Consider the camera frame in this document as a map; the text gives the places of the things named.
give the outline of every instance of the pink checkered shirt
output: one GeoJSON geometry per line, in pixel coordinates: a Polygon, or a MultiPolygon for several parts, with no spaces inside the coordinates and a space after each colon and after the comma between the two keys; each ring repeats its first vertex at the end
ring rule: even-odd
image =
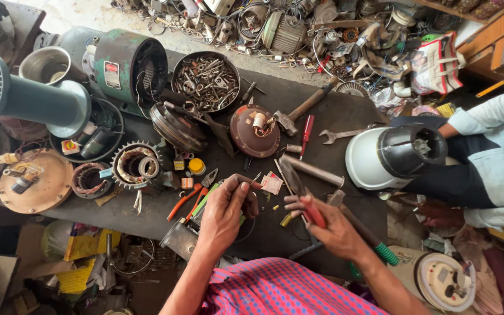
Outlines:
{"type": "Polygon", "coordinates": [[[296,262],[262,258],[215,268],[202,314],[386,314],[296,262]]]}

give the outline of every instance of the red and white bag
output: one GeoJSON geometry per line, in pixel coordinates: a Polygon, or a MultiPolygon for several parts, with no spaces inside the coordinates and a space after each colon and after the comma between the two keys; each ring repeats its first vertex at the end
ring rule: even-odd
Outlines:
{"type": "Polygon", "coordinates": [[[458,69],[466,65],[461,53],[454,49],[455,32],[424,43],[411,59],[412,91],[447,94],[462,86],[458,69]]]}

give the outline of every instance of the black trousers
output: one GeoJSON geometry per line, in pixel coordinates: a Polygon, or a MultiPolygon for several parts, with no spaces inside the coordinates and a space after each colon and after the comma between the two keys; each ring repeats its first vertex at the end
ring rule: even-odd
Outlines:
{"type": "MultiPolygon", "coordinates": [[[[448,121],[441,117],[400,116],[390,122],[391,127],[420,123],[438,129],[448,121]]],[[[458,160],[460,165],[442,165],[433,168],[412,180],[403,191],[425,195],[442,200],[451,206],[473,207],[479,209],[495,208],[487,196],[478,170],[468,160],[468,156],[499,148],[482,134],[454,136],[446,140],[449,156],[458,160]]]]}

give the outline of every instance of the black workbench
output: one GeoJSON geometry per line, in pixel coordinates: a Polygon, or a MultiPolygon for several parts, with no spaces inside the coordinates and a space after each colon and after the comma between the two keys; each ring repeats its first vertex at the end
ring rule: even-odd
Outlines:
{"type": "MultiPolygon", "coordinates": [[[[85,50],[85,41],[87,38],[101,36],[101,34],[102,32],[99,31],[93,31],[84,27],[75,27],[64,34],[60,42],[61,46],[72,54],[74,60],[80,60],[85,50]]],[[[183,55],[171,51],[167,51],[167,54],[169,68],[172,70],[183,55]]],[[[261,105],[271,112],[279,109],[290,113],[318,89],[314,86],[264,75],[261,73],[261,69],[258,69],[258,72],[242,69],[239,71],[242,77],[251,82],[256,81],[258,87],[266,92],[266,95],[262,95],[254,91],[252,93],[254,104],[261,105]]],[[[242,85],[241,94],[248,88],[246,82],[243,82],[242,85]]],[[[98,95],[100,91],[97,90],[97,86],[92,84],[92,87],[95,89],[94,93],[98,95]]],[[[217,117],[216,121],[227,122],[237,107],[233,106],[229,113],[217,117]]],[[[318,136],[324,129],[336,132],[361,129],[376,120],[380,120],[379,113],[374,104],[367,97],[354,97],[332,91],[317,106],[296,122],[297,128],[301,131],[308,114],[315,115],[315,121],[303,161],[332,173],[345,176],[346,183],[342,190],[346,192],[347,196],[344,199],[344,203],[379,239],[386,243],[386,203],[377,197],[362,195],[354,188],[347,177],[344,155],[349,140],[340,139],[336,140],[332,145],[323,145],[326,137],[318,136]]],[[[159,142],[160,136],[153,130],[150,120],[129,114],[124,114],[124,119],[126,133],[122,139],[122,144],[133,140],[144,140],[153,144],[159,142]]],[[[292,139],[286,135],[282,135],[281,147],[289,143],[299,145],[300,141],[300,134],[292,139]]],[[[234,158],[230,158],[213,136],[209,138],[208,149],[197,156],[206,163],[206,173],[209,173],[214,168],[219,168],[217,180],[227,178],[233,173],[240,173],[249,178],[254,178],[259,172],[262,172],[262,175],[266,175],[270,170],[277,175],[279,174],[273,161],[276,158],[275,154],[264,159],[253,159],[250,169],[243,171],[242,164],[245,155],[238,153],[234,158]]],[[[181,177],[185,177],[183,176],[184,172],[181,171],[179,173],[181,177]]],[[[324,194],[332,193],[336,189],[336,187],[332,187],[332,185],[308,175],[300,174],[300,177],[305,186],[318,198],[324,199],[324,194]]],[[[195,178],[195,182],[200,182],[201,180],[202,176],[195,178]]],[[[178,202],[178,193],[168,190],[159,195],[144,195],[144,207],[139,216],[133,210],[136,194],[134,191],[129,190],[120,192],[101,207],[97,206],[95,201],[81,199],[72,193],[64,203],[43,214],[52,218],[77,221],[160,240],[179,218],[188,214],[195,203],[196,197],[194,196],[178,211],[176,217],[171,222],[167,222],[167,215],[178,202]]],[[[286,228],[279,225],[287,214],[283,207],[283,198],[287,195],[287,190],[284,186],[281,188],[279,196],[272,195],[269,201],[262,191],[258,191],[256,194],[258,195],[260,208],[264,207],[264,210],[260,210],[255,221],[246,220],[243,223],[241,232],[237,237],[237,242],[228,249],[227,254],[248,260],[270,256],[288,257],[310,245],[310,240],[300,240],[293,233],[293,222],[286,228]],[[275,211],[272,210],[278,204],[280,207],[275,211]],[[246,234],[249,234],[249,236],[241,240],[246,234]]],[[[308,239],[302,221],[297,222],[294,228],[301,238],[308,239]]],[[[319,248],[299,258],[297,261],[321,274],[346,279],[351,278],[346,262],[333,257],[325,248],[319,248]]]]}

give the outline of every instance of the wire cutter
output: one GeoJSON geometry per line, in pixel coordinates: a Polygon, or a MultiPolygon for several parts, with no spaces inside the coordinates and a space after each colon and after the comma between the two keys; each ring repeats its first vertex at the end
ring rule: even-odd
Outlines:
{"type": "Polygon", "coordinates": [[[172,217],[174,217],[174,215],[178,212],[178,209],[180,209],[180,207],[190,198],[192,198],[198,191],[200,192],[200,195],[198,196],[198,200],[195,202],[195,205],[194,207],[192,208],[192,211],[190,211],[190,214],[188,215],[188,217],[186,218],[186,220],[189,220],[190,219],[190,216],[192,215],[192,212],[194,211],[194,209],[198,206],[198,204],[200,204],[200,201],[203,199],[203,197],[205,197],[207,195],[207,193],[209,192],[209,189],[208,187],[215,181],[215,177],[217,177],[217,172],[219,171],[219,169],[214,169],[211,173],[207,174],[203,180],[202,180],[202,183],[197,183],[194,185],[194,191],[192,191],[191,194],[187,195],[187,196],[184,196],[182,197],[182,199],[180,199],[178,201],[178,203],[176,204],[176,206],[174,206],[174,208],[172,209],[172,211],[170,211],[170,214],[169,214],[169,217],[168,217],[168,221],[170,221],[172,219],[172,217]]]}

